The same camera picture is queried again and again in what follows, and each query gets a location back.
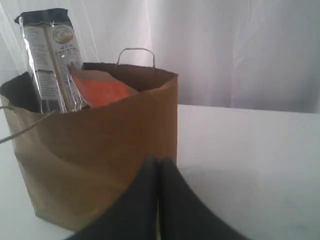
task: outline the plastic packaging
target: plastic packaging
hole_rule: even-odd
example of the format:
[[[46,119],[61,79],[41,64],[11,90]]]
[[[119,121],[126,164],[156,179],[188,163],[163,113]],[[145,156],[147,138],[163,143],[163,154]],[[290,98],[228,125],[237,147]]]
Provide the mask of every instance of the plastic packaging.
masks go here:
[[[38,93],[42,113],[78,111],[87,104],[68,71],[82,60],[68,10],[54,8],[24,12],[20,25],[29,73]]]

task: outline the white backdrop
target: white backdrop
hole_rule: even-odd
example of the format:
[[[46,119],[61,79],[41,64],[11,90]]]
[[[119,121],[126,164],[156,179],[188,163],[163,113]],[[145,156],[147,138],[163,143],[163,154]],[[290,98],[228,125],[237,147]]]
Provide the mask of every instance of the white backdrop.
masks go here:
[[[151,49],[179,73],[180,103],[320,112],[319,0],[0,0],[0,82],[26,69],[13,19],[56,7],[69,9],[84,61]]]

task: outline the white table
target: white table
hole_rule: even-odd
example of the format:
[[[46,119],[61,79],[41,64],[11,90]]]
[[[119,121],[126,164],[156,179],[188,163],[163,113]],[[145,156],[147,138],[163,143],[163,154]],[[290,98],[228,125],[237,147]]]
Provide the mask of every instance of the white table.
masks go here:
[[[253,240],[320,239],[320,115],[180,105],[178,124],[178,166],[224,221]],[[0,145],[0,239],[70,234],[34,217],[11,142]]]

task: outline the brown paper bag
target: brown paper bag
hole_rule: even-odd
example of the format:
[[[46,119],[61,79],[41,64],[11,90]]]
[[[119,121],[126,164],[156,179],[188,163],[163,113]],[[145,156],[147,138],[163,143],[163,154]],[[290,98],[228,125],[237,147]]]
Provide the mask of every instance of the brown paper bag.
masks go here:
[[[84,67],[106,71],[139,93],[99,108],[53,113],[13,140],[35,214],[74,231],[120,196],[145,157],[177,155],[177,74],[122,64]],[[5,116],[14,134],[47,114],[14,106]]]

